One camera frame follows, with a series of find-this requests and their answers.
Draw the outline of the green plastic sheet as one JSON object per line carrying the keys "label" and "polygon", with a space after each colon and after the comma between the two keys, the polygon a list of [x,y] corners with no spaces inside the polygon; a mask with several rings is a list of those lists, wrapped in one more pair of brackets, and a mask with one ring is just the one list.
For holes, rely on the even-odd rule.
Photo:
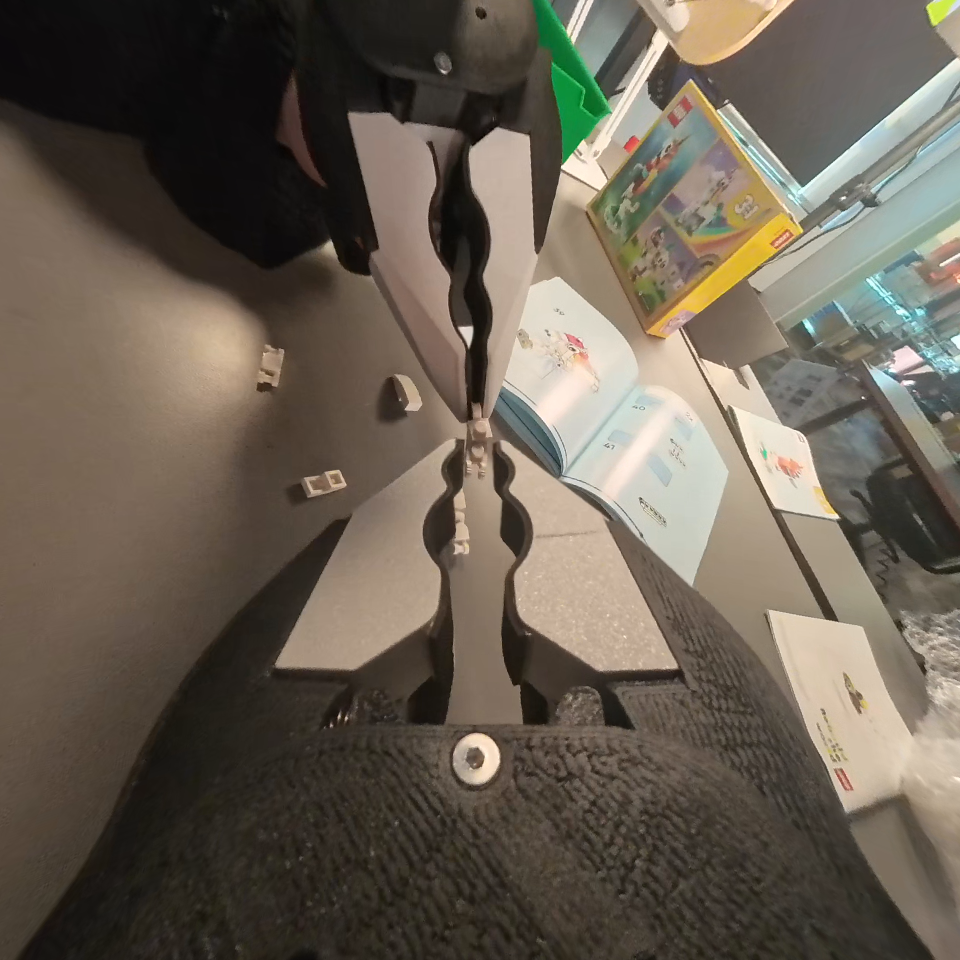
{"label": "green plastic sheet", "polygon": [[561,162],[565,163],[611,109],[550,2],[533,1],[532,4],[539,44],[551,54],[552,83],[561,128]]}

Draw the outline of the person's left hand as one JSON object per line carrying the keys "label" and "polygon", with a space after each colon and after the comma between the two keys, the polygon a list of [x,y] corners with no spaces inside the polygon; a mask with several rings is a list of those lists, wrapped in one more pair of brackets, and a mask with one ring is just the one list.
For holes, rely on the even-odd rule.
{"label": "person's left hand", "polygon": [[328,184],[318,171],[306,142],[296,78],[291,76],[280,101],[275,138],[294,158],[300,170],[315,184]]}

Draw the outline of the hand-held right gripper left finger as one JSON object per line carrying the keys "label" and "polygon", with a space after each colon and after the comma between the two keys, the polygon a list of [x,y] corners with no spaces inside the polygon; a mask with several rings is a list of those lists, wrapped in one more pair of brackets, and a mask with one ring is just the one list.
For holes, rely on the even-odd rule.
{"label": "hand-held right gripper left finger", "polygon": [[354,510],[274,669],[354,673],[431,626],[443,570],[427,520],[449,491],[448,439]]}

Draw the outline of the large black panel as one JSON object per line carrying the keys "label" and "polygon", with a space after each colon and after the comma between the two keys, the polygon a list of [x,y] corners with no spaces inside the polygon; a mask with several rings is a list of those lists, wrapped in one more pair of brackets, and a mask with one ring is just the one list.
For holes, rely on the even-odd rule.
{"label": "large black panel", "polygon": [[703,71],[807,186],[954,59],[923,1],[797,1]]}

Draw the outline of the colourful lego set box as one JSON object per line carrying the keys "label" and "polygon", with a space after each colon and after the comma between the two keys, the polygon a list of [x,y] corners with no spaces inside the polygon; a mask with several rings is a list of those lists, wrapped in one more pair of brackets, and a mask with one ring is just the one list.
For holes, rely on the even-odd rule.
{"label": "colourful lego set box", "polygon": [[802,235],[693,80],[585,211],[642,330],[661,339]]}

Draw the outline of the open instruction booklet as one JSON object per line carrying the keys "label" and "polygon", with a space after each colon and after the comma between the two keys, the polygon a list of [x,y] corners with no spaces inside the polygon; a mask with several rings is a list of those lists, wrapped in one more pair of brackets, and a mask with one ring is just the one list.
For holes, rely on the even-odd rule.
{"label": "open instruction booklet", "polygon": [[630,342],[560,278],[529,291],[496,413],[549,474],[694,584],[726,464],[690,404],[642,383]]}

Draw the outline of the dark grey flat panel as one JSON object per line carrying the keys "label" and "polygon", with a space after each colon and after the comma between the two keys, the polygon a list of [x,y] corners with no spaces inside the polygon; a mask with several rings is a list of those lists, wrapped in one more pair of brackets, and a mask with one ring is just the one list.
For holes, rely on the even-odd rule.
{"label": "dark grey flat panel", "polygon": [[788,347],[783,331],[747,279],[691,318],[682,333],[702,360],[734,370]]}

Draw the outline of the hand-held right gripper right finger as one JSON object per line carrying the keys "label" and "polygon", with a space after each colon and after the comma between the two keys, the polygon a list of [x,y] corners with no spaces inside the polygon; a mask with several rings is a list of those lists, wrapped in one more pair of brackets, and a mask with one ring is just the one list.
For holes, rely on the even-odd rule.
{"label": "hand-held right gripper right finger", "polygon": [[596,673],[676,671],[606,514],[510,442],[496,453],[520,628]]}

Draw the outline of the booklet with yellow figure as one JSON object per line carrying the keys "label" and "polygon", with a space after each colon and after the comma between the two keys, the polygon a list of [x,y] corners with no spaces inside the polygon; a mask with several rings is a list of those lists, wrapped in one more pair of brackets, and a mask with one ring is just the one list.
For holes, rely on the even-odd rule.
{"label": "booklet with yellow figure", "polygon": [[846,813],[899,798],[913,736],[866,632],[773,609],[766,619],[803,724]]}

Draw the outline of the small white lego piece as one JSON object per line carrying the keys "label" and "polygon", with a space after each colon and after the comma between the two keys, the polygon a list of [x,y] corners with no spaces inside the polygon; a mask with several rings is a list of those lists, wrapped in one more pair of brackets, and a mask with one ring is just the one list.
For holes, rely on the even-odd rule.
{"label": "small white lego piece", "polygon": [[470,403],[465,420],[463,474],[482,481],[491,470],[494,430],[479,402]]}

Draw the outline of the person's left forearm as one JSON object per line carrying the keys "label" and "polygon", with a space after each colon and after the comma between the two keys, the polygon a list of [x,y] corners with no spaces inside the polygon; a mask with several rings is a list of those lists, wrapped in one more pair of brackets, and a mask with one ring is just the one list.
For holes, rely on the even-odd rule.
{"label": "person's left forearm", "polygon": [[273,269],[330,238],[278,139],[302,2],[3,1],[2,99],[136,139],[205,234]]}

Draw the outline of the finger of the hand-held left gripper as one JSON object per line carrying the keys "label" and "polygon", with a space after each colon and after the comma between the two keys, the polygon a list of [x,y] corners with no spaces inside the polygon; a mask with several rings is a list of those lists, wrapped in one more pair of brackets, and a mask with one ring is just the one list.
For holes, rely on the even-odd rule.
{"label": "finger of the hand-held left gripper", "polygon": [[371,276],[427,378],[466,424],[467,346],[451,318],[451,270],[433,223],[467,137],[387,112],[351,111],[348,123],[376,239]]}
{"label": "finger of the hand-held left gripper", "polygon": [[496,406],[538,260],[531,174],[528,136],[505,128],[466,156],[466,182],[479,210],[466,287],[473,321],[471,402],[484,418]]}

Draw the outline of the black office chair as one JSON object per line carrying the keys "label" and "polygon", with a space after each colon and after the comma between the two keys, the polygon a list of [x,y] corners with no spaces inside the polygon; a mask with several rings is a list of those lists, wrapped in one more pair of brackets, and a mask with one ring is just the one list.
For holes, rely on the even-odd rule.
{"label": "black office chair", "polygon": [[894,563],[904,554],[926,573],[953,575],[959,572],[959,533],[946,507],[930,484],[905,458],[882,463],[853,487],[866,520],[842,518],[840,526],[861,566],[865,567],[866,534],[876,534]]}

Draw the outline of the light wooden round board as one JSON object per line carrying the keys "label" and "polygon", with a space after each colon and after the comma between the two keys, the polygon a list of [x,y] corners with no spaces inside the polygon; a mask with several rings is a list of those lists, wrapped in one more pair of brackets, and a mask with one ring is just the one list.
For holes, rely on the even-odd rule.
{"label": "light wooden round board", "polygon": [[792,1],[637,1],[681,61],[709,66],[737,54]]}

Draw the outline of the booklet with orange figure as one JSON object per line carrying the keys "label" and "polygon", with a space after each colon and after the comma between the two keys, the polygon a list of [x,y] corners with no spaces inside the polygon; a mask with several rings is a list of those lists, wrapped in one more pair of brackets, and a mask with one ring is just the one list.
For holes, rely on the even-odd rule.
{"label": "booklet with orange figure", "polygon": [[777,421],[729,407],[741,441],[774,510],[837,522],[804,434]]}

